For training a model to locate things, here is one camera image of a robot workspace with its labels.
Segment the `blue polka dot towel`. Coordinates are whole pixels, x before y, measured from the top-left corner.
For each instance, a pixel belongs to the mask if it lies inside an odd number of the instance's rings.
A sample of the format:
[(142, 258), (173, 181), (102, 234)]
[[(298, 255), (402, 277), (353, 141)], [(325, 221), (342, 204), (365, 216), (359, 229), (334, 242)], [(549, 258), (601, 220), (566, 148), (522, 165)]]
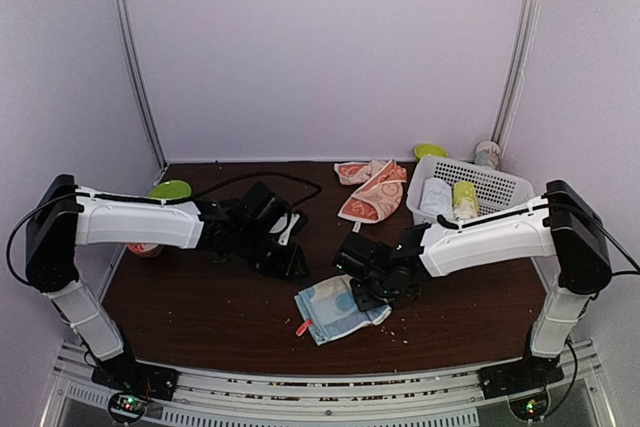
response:
[(380, 325), (391, 315), (392, 307), (389, 305), (360, 311), (350, 286), (351, 280), (348, 275), (331, 277), (294, 296), (302, 318), (296, 330), (298, 337), (309, 333), (321, 346), (363, 327)]

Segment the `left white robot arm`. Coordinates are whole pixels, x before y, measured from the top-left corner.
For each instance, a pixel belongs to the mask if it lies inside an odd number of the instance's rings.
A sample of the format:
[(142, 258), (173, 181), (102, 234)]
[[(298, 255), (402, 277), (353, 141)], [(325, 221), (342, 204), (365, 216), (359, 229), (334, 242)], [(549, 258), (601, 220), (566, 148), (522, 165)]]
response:
[(93, 244), (153, 244), (236, 257), (261, 275), (297, 280), (310, 274), (293, 237), (305, 216), (266, 184), (237, 199), (158, 199), (96, 191), (60, 175), (26, 219), (25, 276), (86, 343), (106, 376), (123, 391), (137, 389), (144, 371), (125, 337), (83, 280), (75, 250)]

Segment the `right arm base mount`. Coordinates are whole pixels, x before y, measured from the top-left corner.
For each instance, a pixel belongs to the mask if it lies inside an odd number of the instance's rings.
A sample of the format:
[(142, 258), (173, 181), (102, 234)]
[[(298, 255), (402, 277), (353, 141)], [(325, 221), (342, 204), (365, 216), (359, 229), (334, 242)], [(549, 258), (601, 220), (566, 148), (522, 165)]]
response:
[(484, 399), (506, 397), (518, 420), (542, 421), (551, 410), (548, 387), (564, 379), (559, 360), (527, 352), (519, 360), (481, 368), (478, 379)]

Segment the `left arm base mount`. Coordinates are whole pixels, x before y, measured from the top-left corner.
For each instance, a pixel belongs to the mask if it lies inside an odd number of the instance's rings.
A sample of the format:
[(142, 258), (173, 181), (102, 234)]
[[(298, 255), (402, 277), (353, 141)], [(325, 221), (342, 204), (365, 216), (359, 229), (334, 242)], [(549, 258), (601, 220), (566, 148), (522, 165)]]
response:
[(119, 425), (131, 426), (158, 409), (159, 401), (174, 399), (175, 369), (139, 362), (130, 350), (106, 361), (87, 351), (85, 359), (93, 361), (91, 381), (112, 390), (106, 410)]

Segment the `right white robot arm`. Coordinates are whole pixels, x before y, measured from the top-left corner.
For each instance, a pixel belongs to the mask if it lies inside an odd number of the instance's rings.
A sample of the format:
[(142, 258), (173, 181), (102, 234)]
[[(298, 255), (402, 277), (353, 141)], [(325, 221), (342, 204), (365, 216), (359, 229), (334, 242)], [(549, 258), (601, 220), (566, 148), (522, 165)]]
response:
[(600, 216), (565, 181), (524, 204), (468, 221), (439, 216), (406, 229), (395, 245), (351, 232), (335, 267), (350, 276), (359, 310), (389, 305), (424, 282), (512, 259), (554, 257), (554, 286), (530, 329), (527, 355), (513, 366), (519, 387), (535, 387), (551, 371), (590, 297), (613, 273)]

